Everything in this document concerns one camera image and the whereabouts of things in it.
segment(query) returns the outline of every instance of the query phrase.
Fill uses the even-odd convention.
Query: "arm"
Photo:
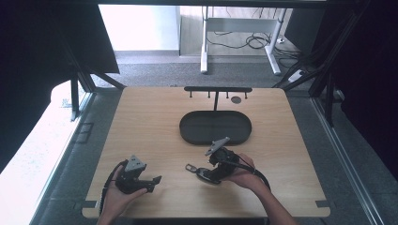
[[[98,225],[111,225],[115,222],[115,219],[119,217],[126,209],[126,207],[136,198],[144,195],[146,189],[139,189],[131,194],[125,194],[121,192],[116,184],[115,179],[122,170],[122,166],[117,168],[114,177],[112,178],[108,191],[105,196],[102,214],[99,216]]]
[[[239,154],[239,156],[254,167],[254,163],[251,158],[244,154]],[[237,168],[237,170],[232,175],[225,178],[225,180],[232,181],[242,188],[251,190],[263,204],[272,225],[297,225],[297,222],[293,219],[289,212],[287,212],[287,210],[275,198],[263,181],[256,175],[251,174],[246,170]]]

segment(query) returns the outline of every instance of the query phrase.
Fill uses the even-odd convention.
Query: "gray floor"
[[[222,85],[271,87],[275,77],[268,62],[256,57],[213,57],[209,73],[200,74],[197,57],[175,52],[118,52],[121,74],[110,74],[127,86]],[[32,224],[96,224],[81,209],[100,158],[121,91],[95,79],[95,97],[83,113],[67,152],[54,175]],[[287,93],[298,127],[328,199],[329,217],[300,217],[300,224],[371,224],[337,158],[306,90],[311,81]],[[335,129],[363,184],[371,193],[385,224],[398,224],[398,184],[373,149],[346,120],[340,103],[334,104]],[[264,224],[261,219],[150,219],[121,218],[116,224]]]

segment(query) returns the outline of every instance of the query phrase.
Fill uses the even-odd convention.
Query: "black cable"
[[[271,36],[267,35],[266,33],[263,33],[263,35],[266,37],[265,41],[267,42],[267,44],[271,43]],[[278,55],[283,55],[283,56],[288,56],[291,58],[298,58],[299,56],[301,56],[301,52],[300,51],[290,51],[290,50],[282,50],[279,49],[278,47],[274,47],[274,51],[278,54]]]
[[[241,48],[244,48],[244,47],[246,47],[246,46],[249,46],[249,47],[251,47],[252,49],[262,49],[262,48],[264,48],[266,45],[264,44],[264,43],[262,43],[260,40],[265,40],[263,37],[259,37],[259,36],[255,36],[254,35],[255,33],[252,33],[249,37],[247,37],[246,38],[246,44],[244,44],[244,45],[241,45],[241,46],[230,46],[230,45],[225,45],[225,44],[221,44],[221,43],[216,43],[216,42],[213,42],[213,41],[211,41],[211,40],[209,40],[208,38],[207,38],[207,41],[210,43],[210,44],[213,44],[213,45],[220,45],[220,46],[223,46],[223,47],[226,47],[226,48],[230,48],[230,49],[241,49]],[[252,42],[253,41],[257,41],[259,44],[260,44],[260,46],[253,46],[252,45]]]
[[[263,11],[264,11],[264,8],[262,7],[261,11],[260,11],[260,15],[258,16],[259,19],[261,19],[261,17],[263,16]]]
[[[271,186],[269,185],[269,181],[267,180],[267,178],[261,172],[257,171],[254,167],[246,166],[246,165],[243,165],[243,164],[240,164],[240,163],[231,162],[231,161],[220,161],[219,163],[229,164],[229,165],[244,169],[246,171],[249,171],[250,173],[260,177],[260,179],[264,182],[264,184],[267,186],[267,188],[269,190],[271,190]]]
[[[244,163],[246,163],[248,166],[252,167],[253,169],[255,169],[251,164],[249,164],[245,159],[243,159],[243,157],[241,157],[240,155],[237,155]]]
[[[100,202],[99,202],[99,215],[102,214],[102,208],[103,208],[103,203],[105,201],[105,197],[106,197],[106,193],[108,191],[108,187],[111,184],[112,181],[114,181],[112,178],[114,178],[115,172],[117,170],[117,168],[119,168],[119,166],[126,166],[127,163],[129,161],[128,160],[124,160],[119,162],[119,164],[117,164],[117,166],[114,168],[114,170],[111,172],[111,174],[109,174],[108,179],[105,182],[105,185],[102,188],[102,193],[100,195]]]
[[[229,14],[228,7],[225,7],[225,10],[226,10],[226,13],[228,13],[228,16],[229,16],[230,18],[232,18],[231,14]]]
[[[232,32],[232,31],[230,31],[230,32],[225,32],[225,33],[220,33],[220,34],[218,34],[217,32],[213,32],[216,36],[224,36],[224,35],[229,35],[229,34],[232,34],[232,33],[234,33],[234,32]]]
[[[274,47],[274,54],[275,56],[278,55],[280,57],[278,57],[278,65],[280,65],[283,68],[290,68],[291,64],[288,66],[286,65],[283,60],[295,60],[297,63],[297,61],[300,59],[300,57],[302,56],[302,53],[299,51],[288,51],[288,50],[281,50],[277,47]]]
[[[274,11],[274,16],[272,17],[272,19],[275,19],[276,10],[278,10],[278,8],[277,8],[277,7],[275,8],[275,11]]]
[[[260,7],[258,7],[258,8],[255,10],[255,12],[254,12],[253,15],[252,15],[252,18],[254,17],[254,14],[258,11],[258,9],[260,9]]]

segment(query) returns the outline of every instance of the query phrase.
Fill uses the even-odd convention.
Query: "wooden table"
[[[231,97],[241,97],[235,104]],[[204,153],[209,146],[185,142],[179,121],[191,111],[212,110],[214,95],[190,93],[179,87],[128,87],[117,107],[86,200],[100,202],[104,182],[115,165],[137,156],[147,163],[140,176],[162,176],[153,193],[132,203],[123,216],[130,218],[259,218],[267,214],[248,189],[230,182],[206,184],[185,170],[190,163],[212,169]],[[219,110],[245,113],[252,121],[248,141],[227,146],[254,159],[256,169],[270,182],[272,192],[294,217],[327,217],[326,200],[286,95],[281,89],[253,89],[244,93],[220,93]],[[97,208],[84,208],[87,218]]]

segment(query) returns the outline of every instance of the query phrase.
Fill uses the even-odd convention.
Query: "forearm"
[[[263,204],[271,225],[297,225],[297,222],[289,212],[287,212],[287,210],[264,184],[256,185],[252,188],[252,191]]]
[[[116,220],[116,217],[107,216],[106,214],[102,214],[99,217],[99,221],[97,222],[97,225],[112,225],[112,224],[114,224],[115,220]]]

